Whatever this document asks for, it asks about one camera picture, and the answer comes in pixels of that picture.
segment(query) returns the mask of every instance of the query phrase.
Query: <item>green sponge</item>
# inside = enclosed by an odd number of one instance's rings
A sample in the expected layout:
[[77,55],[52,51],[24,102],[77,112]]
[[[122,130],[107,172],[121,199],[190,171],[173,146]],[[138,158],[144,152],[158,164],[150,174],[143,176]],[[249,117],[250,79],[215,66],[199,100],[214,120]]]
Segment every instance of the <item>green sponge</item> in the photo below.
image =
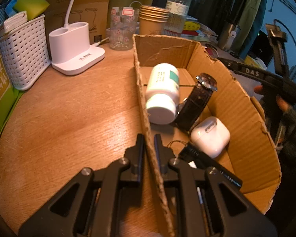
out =
[[46,0],[17,0],[13,8],[17,11],[26,11],[27,19],[32,20],[42,14],[48,6]]

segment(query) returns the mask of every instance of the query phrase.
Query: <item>white earbud case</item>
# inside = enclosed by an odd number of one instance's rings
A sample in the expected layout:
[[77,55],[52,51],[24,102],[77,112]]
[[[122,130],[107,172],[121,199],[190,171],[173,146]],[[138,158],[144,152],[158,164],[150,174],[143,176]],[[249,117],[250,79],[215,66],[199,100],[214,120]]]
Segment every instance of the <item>white earbud case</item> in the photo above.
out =
[[211,158],[217,157],[230,140],[230,133],[216,117],[208,117],[191,132],[191,141]]

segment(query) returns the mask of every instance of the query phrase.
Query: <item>clear plastic cup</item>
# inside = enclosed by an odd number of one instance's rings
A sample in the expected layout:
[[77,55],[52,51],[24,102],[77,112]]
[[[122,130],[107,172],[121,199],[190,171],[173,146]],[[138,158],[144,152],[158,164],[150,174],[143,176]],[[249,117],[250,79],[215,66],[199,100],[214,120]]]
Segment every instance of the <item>clear plastic cup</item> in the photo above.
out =
[[133,7],[112,7],[110,48],[129,50],[133,48],[132,36],[137,27],[139,9]]

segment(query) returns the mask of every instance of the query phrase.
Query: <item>white lamp cable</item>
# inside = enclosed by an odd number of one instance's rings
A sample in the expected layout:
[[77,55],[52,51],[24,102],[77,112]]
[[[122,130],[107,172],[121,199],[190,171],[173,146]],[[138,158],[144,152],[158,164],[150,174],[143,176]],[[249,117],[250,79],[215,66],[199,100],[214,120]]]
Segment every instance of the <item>white lamp cable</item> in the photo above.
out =
[[70,11],[71,11],[71,8],[73,5],[73,1],[74,0],[70,0],[70,2],[69,2],[69,6],[68,6],[66,17],[65,17],[64,27],[68,27],[68,25],[69,25],[68,20],[69,20]]
[[104,38],[104,39],[102,39],[100,42],[96,42],[96,43],[94,43],[93,45],[94,45],[94,46],[99,46],[101,43],[103,43],[104,41],[108,40],[109,38],[110,38],[110,37]]

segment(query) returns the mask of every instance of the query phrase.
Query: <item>white desk lamp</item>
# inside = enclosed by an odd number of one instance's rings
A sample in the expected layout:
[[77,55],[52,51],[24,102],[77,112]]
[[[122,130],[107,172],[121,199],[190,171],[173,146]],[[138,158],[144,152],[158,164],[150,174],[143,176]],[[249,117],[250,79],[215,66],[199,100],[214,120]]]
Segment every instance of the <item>white desk lamp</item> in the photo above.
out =
[[77,75],[102,60],[105,50],[97,47],[101,42],[90,45],[89,24],[68,24],[74,0],[70,0],[65,24],[49,34],[52,66],[65,75]]

